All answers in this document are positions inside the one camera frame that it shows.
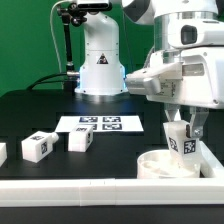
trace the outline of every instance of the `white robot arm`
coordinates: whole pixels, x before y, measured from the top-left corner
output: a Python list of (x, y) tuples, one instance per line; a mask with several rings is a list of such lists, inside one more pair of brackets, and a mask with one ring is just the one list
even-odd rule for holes
[(98, 101), (99, 97), (104, 100), (125, 94), (125, 70), (119, 61), (119, 27), (112, 18), (101, 13), (112, 9), (111, 2), (72, 0), (69, 3), (67, 8), (58, 9), (67, 33), (69, 75), (74, 73), (69, 25), (78, 27), (83, 24), (85, 33), (85, 63), (79, 71), (80, 82), (75, 89), (76, 95)]
[[(207, 108), (224, 108), (224, 24), (217, 19), (224, 1), (124, 0), (123, 7), (133, 22), (154, 24), (155, 38), (148, 65), (127, 75), (129, 92), (165, 103), (167, 142), (180, 166), (206, 163), (199, 138)], [(176, 120), (179, 105), (191, 106), (190, 123)]]

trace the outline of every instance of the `background wall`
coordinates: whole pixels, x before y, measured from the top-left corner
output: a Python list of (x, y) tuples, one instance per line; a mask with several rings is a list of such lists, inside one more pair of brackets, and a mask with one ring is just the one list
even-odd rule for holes
[[(50, 31), (50, 11), (57, 0), (2, 1), (0, 8), (0, 96), (25, 89), (37, 79), (59, 72)], [(127, 50), (122, 10), (115, 5), (107, 15), (120, 27), (120, 61), (127, 73), (132, 66)], [(54, 13), (54, 29), (63, 68), (65, 47), (61, 19)], [(139, 26), (125, 20), (133, 69), (141, 68), (153, 45), (153, 27)], [(71, 27), (73, 57), (76, 68), (84, 62), (83, 28)], [(60, 84), (35, 88), (61, 88)]]

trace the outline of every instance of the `black cable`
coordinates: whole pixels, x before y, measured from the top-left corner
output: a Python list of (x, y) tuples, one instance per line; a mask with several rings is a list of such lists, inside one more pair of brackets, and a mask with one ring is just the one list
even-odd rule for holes
[(32, 89), (37, 86), (37, 85), (41, 85), (41, 84), (48, 84), (48, 83), (57, 83), (57, 82), (64, 82), (63, 80), (56, 80), (56, 81), (46, 81), (46, 82), (36, 82), (35, 84), (32, 85)]
[(55, 78), (55, 77), (60, 77), (60, 76), (67, 76), (67, 74), (66, 73), (59, 73), (59, 74), (53, 74), (53, 75), (45, 76), (43, 78), (38, 79), (36, 82), (34, 82), (33, 84), (31, 84), (30, 86), (28, 86), (26, 88), (26, 90), (32, 90), (33, 87), (35, 87), (36, 85), (39, 85), (41, 83), (47, 83), (47, 82), (43, 82), (44, 80), (51, 79), (51, 78)]

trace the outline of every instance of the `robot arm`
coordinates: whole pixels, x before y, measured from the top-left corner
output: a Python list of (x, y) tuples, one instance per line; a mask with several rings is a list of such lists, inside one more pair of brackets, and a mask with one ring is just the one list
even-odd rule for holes
[[(127, 75), (129, 92), (165, 103), (174, 160), (186, 167), (204, 164), (199, 139), (207, 108), (224, 108), (224, 24), (217, 19), (224, 0), (124, 0), (123, 7), (133, 22), (154, 24), (155, 38), (148, 66)], [(179, 105), (191, 106), (190, 123), (175, 120)]]

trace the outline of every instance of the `black table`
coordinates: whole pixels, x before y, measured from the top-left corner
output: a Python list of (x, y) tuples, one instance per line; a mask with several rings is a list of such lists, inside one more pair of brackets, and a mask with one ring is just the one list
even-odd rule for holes
[[(188, 108), (182, 117), (189, 119)], [(53, 132), (61, 116), (138, 115), (142, 132), (94, 133), (85, 153), (67, 151), (60, 133), (53, 152), (37, 164), (22, 159), (21, 141), (36, 131)], [(1, 180), (136, 178), (140, 154), (167, 148), (163, 105), (144, 96), (94, 103), (61, 90), (12, 91), (0, 98), (0, 142), (7, 143)], [(203, 141), (224, 160), (224, 112), (210, 111)], [(222, 205), (0, 208), (2, 223), (222, 223)]]

